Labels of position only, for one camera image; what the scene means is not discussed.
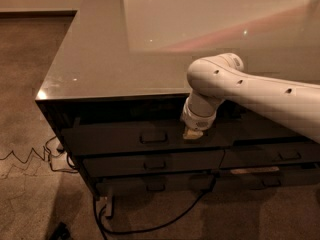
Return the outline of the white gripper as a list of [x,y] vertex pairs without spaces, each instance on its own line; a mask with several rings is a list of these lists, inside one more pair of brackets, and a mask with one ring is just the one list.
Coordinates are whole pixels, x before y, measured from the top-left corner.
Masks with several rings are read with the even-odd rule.
[[187,105],[184,105],[180,119],[187,126],[184,130],[183,138],[185,140],[197,140],[203,136],[202,131],[212,126],[216,119],[216,113],[208,117],[201,117],[194,114]]

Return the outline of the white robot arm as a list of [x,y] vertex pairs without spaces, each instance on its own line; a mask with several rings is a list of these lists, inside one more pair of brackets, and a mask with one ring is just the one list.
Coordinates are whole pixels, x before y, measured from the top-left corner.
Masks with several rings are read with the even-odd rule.
[[181,120],[184,137],[196,139],[209,129],[218,107],[226,100],[320,142],[320,86],[259,77],[243,72],[233,53],[200,58],[187,70],[191,87]]

